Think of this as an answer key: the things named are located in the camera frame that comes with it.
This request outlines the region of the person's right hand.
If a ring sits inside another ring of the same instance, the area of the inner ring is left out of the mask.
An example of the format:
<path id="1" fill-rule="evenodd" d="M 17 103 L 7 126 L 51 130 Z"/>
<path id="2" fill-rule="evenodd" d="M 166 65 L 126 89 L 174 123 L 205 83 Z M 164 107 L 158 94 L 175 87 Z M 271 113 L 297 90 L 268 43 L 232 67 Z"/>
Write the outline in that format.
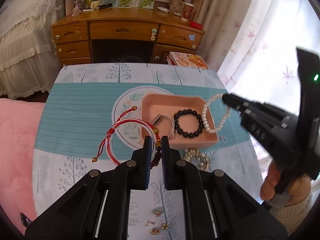
<path id="1" fill-rule="evenodd" d="M 281 177 L 281 172 L 273 160 L 268 168 L 268 174 L 260 189 L 260 197 L 262 200 L 271 200 L 276 194 L 275 187 L 278 185 Z M 303 201 L 311 189 L 311 178 L 308 175 L 303 175 L 289 183 L 288 192 L 290 200 L 287 205 L 297 204 Z"/>

